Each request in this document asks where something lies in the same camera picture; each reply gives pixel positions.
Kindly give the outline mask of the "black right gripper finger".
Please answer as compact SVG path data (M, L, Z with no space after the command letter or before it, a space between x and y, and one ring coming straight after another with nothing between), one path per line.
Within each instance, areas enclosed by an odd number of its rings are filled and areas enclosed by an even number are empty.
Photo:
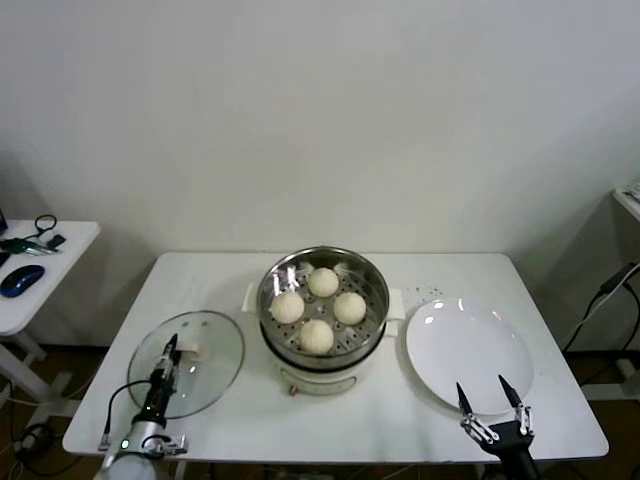
M483 423L473 412L462 386L456 383L458 406L462 414L461 427L476 443L496 443L498 434Z
M514 409L515 420L519 425L520 433L532 434L531 408L524 404L515 388L502 375L499 376L499 381L510 406Z

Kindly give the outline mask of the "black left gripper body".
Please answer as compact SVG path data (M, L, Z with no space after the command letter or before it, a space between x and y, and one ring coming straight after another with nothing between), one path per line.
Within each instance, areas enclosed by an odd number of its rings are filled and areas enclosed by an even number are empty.
M143 404L143 420L158 425L167 423L166 410L175 388L172 380L158 377L151 381Z

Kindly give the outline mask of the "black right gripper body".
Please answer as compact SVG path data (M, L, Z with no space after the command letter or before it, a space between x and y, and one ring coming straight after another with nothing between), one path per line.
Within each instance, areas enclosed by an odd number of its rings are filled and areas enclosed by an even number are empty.
M498 423L491 425L490 428L499 439L491 443L483 441L482 449L500 460L507 478L539 479L540 472L529 452L534 436L530 433L522 434L517 422Z

